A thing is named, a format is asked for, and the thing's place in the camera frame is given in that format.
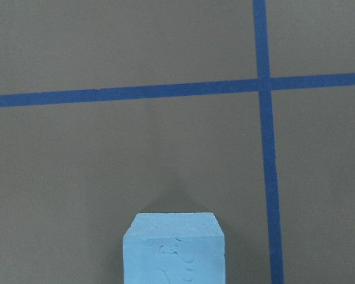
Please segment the light blue foam block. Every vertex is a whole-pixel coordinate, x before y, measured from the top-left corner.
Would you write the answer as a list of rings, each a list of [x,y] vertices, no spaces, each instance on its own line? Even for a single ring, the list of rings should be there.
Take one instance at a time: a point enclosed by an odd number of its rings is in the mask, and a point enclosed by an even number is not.
[[[225,237],[211,212],[138,213],[122,241],[124,283],[225,283]]]

